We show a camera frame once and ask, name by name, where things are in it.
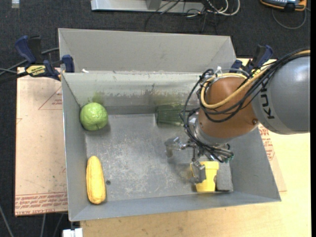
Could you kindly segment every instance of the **yellow block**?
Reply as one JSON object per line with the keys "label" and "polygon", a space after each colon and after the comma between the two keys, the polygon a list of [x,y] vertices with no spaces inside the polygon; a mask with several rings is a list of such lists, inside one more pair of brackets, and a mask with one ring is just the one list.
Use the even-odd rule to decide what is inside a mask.
{"label": "yellow block", "polygon": [[219,169],[219,163],[217,161],[201,161],[200,163],[205,165],[206,179],[203,182],[196,184],[197,192],[214,192],[214,177]]}

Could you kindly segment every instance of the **bin floor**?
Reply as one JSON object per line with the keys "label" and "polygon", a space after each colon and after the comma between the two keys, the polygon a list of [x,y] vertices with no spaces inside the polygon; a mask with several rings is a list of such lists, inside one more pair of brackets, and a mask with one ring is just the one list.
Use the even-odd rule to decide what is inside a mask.
{"label": "bin floor", "polygon": [[164,142],[174,137],[188,140],[183,126],[157,125],[155,114],[110,115],[105,128],[87,131],[87,157],[102,163],[108,201],[196,193],[192,149],[166,156]]}

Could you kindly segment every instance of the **gray bin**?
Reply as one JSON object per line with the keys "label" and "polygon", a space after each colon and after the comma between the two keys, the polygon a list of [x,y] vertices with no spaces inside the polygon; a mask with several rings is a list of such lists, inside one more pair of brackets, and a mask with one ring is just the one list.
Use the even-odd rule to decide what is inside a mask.
{"label": "gray bin", "polygon": [[[188,138],[181,126],[157,125],[156,108],[184,104],[202,72],[228,68],[236,59],[229,37],[59,29],[59,41],[60,55],[71,55],[76,67],[62,75],[70,221],[280,201],[257,129],[230,143],[233,192],[196,193],[189,182],[192,152],[165,154],[167,139]],[[107,108],[109,123],[91,132],[79,113],[93,101]],[[110,181],[99,205],[86,193],[91,155]]]}

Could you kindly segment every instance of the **yellow clamp label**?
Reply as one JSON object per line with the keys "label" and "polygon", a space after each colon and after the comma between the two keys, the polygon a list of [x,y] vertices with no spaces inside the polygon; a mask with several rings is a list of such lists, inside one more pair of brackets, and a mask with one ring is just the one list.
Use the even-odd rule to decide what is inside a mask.
{"label": "yellow clamp label", "polygon": [[45,74],[46,69],[44,65],[32,65],[26,69],[26,72],[33,77],[40,76],[41,74]]}

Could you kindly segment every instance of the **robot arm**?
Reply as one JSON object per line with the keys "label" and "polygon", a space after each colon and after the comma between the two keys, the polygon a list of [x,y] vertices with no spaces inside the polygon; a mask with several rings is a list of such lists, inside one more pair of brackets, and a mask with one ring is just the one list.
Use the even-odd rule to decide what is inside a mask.
{"label": "robot arm", "polygon": [[[187,105],[194,92],[200,107],[190,110]],[[262,67],[254,66],[251,72],[207,70],[189,94],[181,118],[189,142],[167,141],[167,156],[171,157],[174,149],[193,147],[194,183],[206,178],[204,165],[199,162],[229,162],[234,154],[228,142],[260,123],[275,133],[309,132],[310,49],[296,50]]]}
{"label": "robot arm", "polygon": [[310,50],[292,52],[247,78],[222,74],[199,90],[198,140],[221,145],[261,123],[281,134],[310,131]]}

